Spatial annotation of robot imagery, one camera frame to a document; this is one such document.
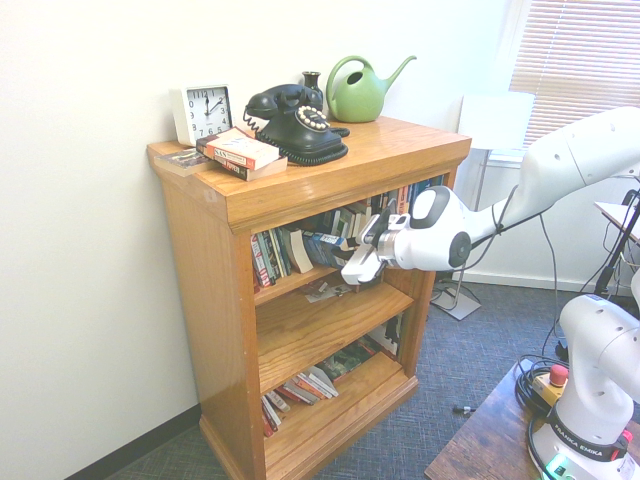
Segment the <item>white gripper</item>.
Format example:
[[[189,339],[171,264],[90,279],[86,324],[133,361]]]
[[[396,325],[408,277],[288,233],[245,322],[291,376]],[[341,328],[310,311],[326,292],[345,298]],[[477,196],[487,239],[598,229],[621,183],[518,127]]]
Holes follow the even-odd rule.
[[[346,264],[341,270],[343,280],[349,285],[363,285],[374,280],[387,266],[387,260],[380,257],[371,244],[359,243],[355,237],[346,239],[346,247],[351,250],[334,249],[333,255]]]

